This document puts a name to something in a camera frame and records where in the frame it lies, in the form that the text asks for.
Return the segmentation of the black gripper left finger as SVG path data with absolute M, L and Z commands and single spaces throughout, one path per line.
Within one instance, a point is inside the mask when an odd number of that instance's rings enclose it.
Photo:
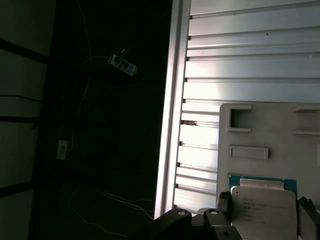
M 131 240 L 239 240 L 238 230 L 232 226 L 232 196 L 221 192 L 217 208 L 202 208 L 192 214 L 173 208 L 129 238 Z

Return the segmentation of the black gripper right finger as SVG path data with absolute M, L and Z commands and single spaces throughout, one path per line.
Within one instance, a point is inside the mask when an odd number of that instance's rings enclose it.
M 313 201 L 304 196 L 298 200 L 298 221 L 302 240 L 320 240 L 320 213 Z

